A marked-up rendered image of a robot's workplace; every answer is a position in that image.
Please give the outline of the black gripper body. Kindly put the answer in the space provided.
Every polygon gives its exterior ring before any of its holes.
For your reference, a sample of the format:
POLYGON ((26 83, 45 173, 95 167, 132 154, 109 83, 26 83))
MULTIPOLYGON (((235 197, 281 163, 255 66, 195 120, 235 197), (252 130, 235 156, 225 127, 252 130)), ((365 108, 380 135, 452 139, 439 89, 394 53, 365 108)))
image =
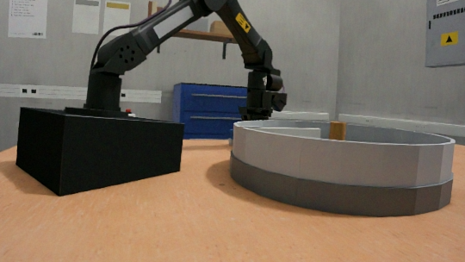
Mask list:
POLYGON ((261 108, 262 92, 266 90, 247 90, 246 107, 239 106, 239 114, 247 116, 266 116, 271 117, 273 109, 261 108), (261 109, 254 109, 261 108, 261 109), (261 111, 262 110, 262 111, 261 111), (258 111, 258 112, 255 112, 258 111))

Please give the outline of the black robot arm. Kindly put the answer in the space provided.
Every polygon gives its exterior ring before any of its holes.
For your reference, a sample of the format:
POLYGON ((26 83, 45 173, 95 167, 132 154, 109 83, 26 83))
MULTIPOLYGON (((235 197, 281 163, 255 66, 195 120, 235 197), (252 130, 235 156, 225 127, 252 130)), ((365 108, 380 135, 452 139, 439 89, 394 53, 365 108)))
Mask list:
POLYGON ((119 76, 141 64, 155 47, 190 23, 214 12, 239 44, 244 68, 256 69, 248 73, 247 90, 267 90, 262 92, 261 108, 281 112, 287 104, 287 94, 276 93, 283 85, 281 71, 271 68, 272 50, 251 25, 238 0, 179 0, 129 31, 131 33, 119 35, 103 45, 98 51, 97 62, 90 69, 84 109, 65 107, 65 113, 100 117, 128 116, 129 112, 121 112, 119 107, 122 82, 119 76), (102 69, 95 69, 99 67, 102 69))

